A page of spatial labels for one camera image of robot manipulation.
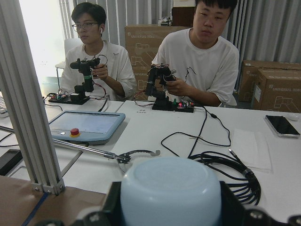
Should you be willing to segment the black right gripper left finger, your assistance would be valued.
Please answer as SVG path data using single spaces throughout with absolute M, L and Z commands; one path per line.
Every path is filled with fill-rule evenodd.
M 106 195 L 101 213 L 104 214 L 110 226 L 121 225 L 121 203 L 120 203 L 121 181 L 113 182 Z

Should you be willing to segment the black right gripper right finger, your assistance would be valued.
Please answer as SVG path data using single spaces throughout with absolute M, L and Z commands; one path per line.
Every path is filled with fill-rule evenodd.
M 242 226 L 245 208 L 230 190 L 229 186 L 220 181 L 222 197 L 222 226 Z

